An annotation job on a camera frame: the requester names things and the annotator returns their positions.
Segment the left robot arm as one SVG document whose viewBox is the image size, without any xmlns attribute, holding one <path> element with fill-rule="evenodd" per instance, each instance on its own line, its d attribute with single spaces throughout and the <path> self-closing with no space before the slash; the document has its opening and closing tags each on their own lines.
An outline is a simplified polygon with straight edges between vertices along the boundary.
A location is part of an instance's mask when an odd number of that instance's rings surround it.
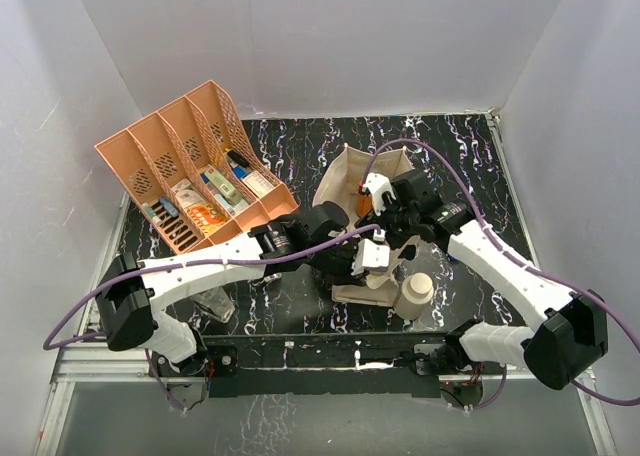
<svg viewBox="0 0 640 456">
<path fill-rule="evenodd" d="M 161 259 L 116 256 L 95 301 L 108 348 L 143 348 L 194 375 L 207 352 L 197 330 L 167 314 L 167 307 L 232 283 L 316 267 L 350 277 L 361 230 L 349 230 L 346 213 L 325 202 L 301 214 L 280 216 L 204 249 Z"/>
</svg>

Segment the cream cylindrical bottle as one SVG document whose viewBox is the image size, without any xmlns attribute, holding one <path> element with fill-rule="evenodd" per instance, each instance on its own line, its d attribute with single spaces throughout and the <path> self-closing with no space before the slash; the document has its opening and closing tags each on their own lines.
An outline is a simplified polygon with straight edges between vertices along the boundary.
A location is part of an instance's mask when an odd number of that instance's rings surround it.
<svg viewBox="0 0 640 456">
<path fill-rule="evenodd" d="M 414 273 L 402 282 L 394 303 L 395 313 L 402 319 L 418 319 L 434 296 L 432 278 L 426 273 Z"/>
</svg>

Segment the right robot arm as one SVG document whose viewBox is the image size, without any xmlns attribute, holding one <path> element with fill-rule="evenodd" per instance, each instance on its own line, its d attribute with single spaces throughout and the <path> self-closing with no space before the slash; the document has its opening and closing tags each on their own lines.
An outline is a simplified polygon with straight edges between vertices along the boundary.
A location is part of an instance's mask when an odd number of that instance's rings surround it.
<svg viewBox="0 0 640 456">
<path fill-rule="evenodd" d="M 422 171 L 394 179 L 370 173 L 361 185 L 370 194 L 371 217 L 392 248 L 417 236 L 463 263 L 504 297 L 523 325 L 496 326 L 472 319 L 449 332 L 435 355 L 466 373 L 484 362 L 527 368 L 545 386 L 560 390 L 608 351 L 607 317 L 598 305 L 565 284 L 534 274 L 521 256 L 488 236 L 469 204 L 445 203 L 429 190 Z"/>
</svg>

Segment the beige canvas tote bag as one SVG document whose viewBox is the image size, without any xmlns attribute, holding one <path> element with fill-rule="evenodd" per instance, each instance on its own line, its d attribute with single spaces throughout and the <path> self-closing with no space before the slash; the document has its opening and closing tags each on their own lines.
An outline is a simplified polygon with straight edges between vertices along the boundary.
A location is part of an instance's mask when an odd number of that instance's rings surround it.
<svg viewBox="0 0 640 456">
<path fill-rule="evenodd" d="M 349 217 L 348 231 L 371 209 L 369 196 L 359 193 L 362 176 L 372 155 L 348 144 L 329 164 L 314 194 L 312 205 L 332 201 L 340 206 Z M 389 180 L 413 169 L 405 148 L 382 152 L 372 166 L 372 172 L 386 176 Z M 400 265 L 400 249 L 391 253 L 390 265 L 385 273 L 375 273 L 365 278 L 364 286 L 333 286 L 331 296 L 334 302 L 356 303 L 379 307 L 392 307 L 396 301 L 399 285 L 395 270 Z"/>
</svg>

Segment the orange bottle blue cap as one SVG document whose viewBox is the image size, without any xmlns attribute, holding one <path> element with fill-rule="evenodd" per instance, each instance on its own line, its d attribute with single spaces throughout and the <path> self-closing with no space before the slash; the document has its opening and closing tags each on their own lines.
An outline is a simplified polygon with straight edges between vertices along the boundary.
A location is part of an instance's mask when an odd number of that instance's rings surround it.
<svg viewBox="0 0 640 456">
<path fill-rule="evenodd" d="M 370 195 L 360 195 L 356 204 L 356 214 L 359 218 L 365 217 L 373 210 L 373 202 Z"/>
</svg>

